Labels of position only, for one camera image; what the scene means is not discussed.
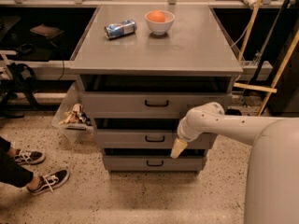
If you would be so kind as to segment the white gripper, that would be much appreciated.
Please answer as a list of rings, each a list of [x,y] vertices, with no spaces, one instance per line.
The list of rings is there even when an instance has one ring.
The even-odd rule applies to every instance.
[[[187,142],[192,142],[198,138],[201,133],[191,127],[187,118],[183,118],[178,124],[178,137],[175,139],[174,145],[171,150],[170,157],[176,159],[181,152],[187,147]]]

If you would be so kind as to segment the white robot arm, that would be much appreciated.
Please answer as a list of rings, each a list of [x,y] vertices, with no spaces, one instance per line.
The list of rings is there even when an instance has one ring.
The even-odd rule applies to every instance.
[[[299,118],[234,116],[216,102],[200,105],[179,122],[171,157],[202,133],[251,146],[244,224],[299,224]]]

